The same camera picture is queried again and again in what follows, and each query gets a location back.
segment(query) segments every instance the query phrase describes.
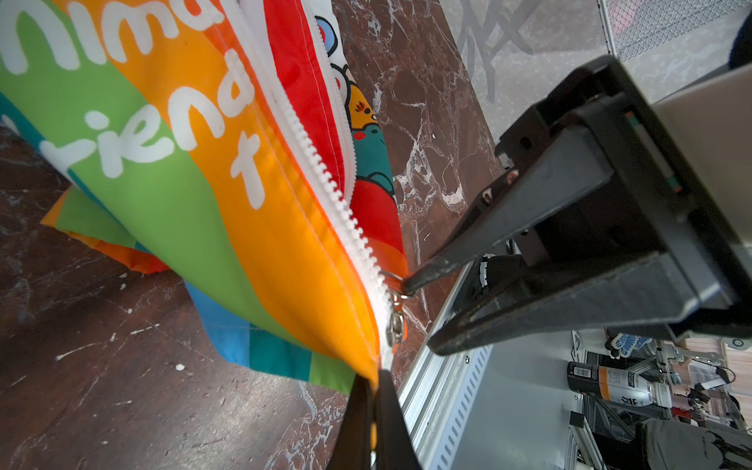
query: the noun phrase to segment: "zipper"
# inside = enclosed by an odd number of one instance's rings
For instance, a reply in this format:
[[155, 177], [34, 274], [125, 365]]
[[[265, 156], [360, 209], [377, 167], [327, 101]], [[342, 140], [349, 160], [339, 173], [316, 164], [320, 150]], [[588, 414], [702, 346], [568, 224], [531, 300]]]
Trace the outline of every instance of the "zipper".
[[[308, 137], [308, 133], [290, 104], [282, 84], [276, 77], [269, 77], [263, 67], [257, 67], [263, 62], [253, 47], [253, 36], [247, 30], [245, 16], [240, 7], [235, 0], [220, 0], [220, 4], [235, 31], [238, 42], [253, 66], [256, 79], [259, 81], [264, 96], [268, 99], [269, 109], [282, 131], [293, 157], [303, 171], [306, 181], [311, 185], [314, 196], [344, 246], [347, 256], [353, 263], [365, 287], [365, 294], [371, 304], [371, 310], [378, 327], [381, 368], [391, 368], [392, 346], [395, 344], [390, 338], [399, 336], [393, 334], [393, 329], [398, 323], [396, 319], [401, 319], [402, 315], [397, 312], [393, 297], [390, 294], [391, 291], [384, 282], [384, 275], [381, 274], [376, 258], [372, 256], [373, 249], [368, 247], [368, 239], [362, 236], [363, 229], [357, 226], [357, 219], [353, 218], [353, 212], [344, 200], [342, 191], [337, 188], [337, 183], [332, 181], [332, 174], [327, 171], [321, 156], [313, 146], [313, 142]], [[404, 326], [404, 320], [400, 321], [399, 325]]]
[[314, 41], [314, 49], [316, 50], [316, 60], [319, 62], [319, 67], [322, 69], [322, 75], [326, 82], [326, 94], [329, 97], [329, 103], [332, 105], [332, 112], [334, 113], [334, 119], [337, 125], [337, 134], [339, 135], [340, 148], [342, 150], [342, 161], [344, 163], [344, 200], [347, 203], [353, 199], [353, 191], [355, 190], [355, 176], [357, 174], [357, 158], [355, 155], [355, 144], [353, 143], [353, 135], [350, 131], [350, 121], [347, 119], [347, 115], [344, 113], [345, 103], [342, 101], [342, 97], [339, 94], [339, 89], [334, 81], [334, 76], [331, 73], [332, 63], [329, 61], [329, 56], [326, 53], [326, 44], [321, 37], [321, 31], [319, 25], [316, 22], [316, 18], [308, 7], [306, 0], [299, 0], [300, 5], [303, 7], [303, 14], [308, 21], [308, 28], [311, 32], [311, 37]]

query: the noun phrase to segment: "marble tabletop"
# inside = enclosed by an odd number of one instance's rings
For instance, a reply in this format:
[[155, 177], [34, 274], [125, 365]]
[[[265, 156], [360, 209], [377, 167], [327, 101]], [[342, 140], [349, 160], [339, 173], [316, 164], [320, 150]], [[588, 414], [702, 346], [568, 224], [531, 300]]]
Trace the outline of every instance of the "marble tabletop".
[[[502, 173], [494, 139], [437, 1], [334, 3], [384, 129], [415, 269]], [[67, 185], [2, 133], [0, 466], [323, 468], [347, 397], [225, 362], [176, 274], [128, 272], [41, 226]], [[452, 283], [407, 303], [397, 386]]]

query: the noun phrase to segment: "metal mesh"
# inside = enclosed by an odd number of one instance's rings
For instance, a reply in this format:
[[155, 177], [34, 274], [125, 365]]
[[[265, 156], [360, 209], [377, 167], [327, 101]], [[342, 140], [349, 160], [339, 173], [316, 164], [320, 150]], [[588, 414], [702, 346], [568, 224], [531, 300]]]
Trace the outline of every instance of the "metal mesh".
[[752, 0], [598, 0], [608, 47], [619, 60], [709, 23]]

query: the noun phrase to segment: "bottle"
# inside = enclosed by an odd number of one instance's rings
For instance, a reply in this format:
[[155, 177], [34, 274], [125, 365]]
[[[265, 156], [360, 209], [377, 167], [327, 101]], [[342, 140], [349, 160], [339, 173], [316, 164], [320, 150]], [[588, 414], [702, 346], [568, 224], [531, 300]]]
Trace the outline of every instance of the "bottle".
[[672, 406], [668, 385], [646, 381], [638, 374], [623, 369], [570, 362], [567, 365], [567, 382], [572, 391], [589, 393], [622, 405], [638, 407], [655, 403], [664, 408]]

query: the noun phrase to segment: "barcode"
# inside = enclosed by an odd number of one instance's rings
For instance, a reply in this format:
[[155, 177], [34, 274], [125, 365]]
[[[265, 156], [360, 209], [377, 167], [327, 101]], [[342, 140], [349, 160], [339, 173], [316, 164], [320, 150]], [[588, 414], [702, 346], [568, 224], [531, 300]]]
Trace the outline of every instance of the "barcode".
[[590, 369], [584, 367], [575, 367], [575, 375], [579, 375], [580, 377], [593, 378], [593, 372], [590, 371]]

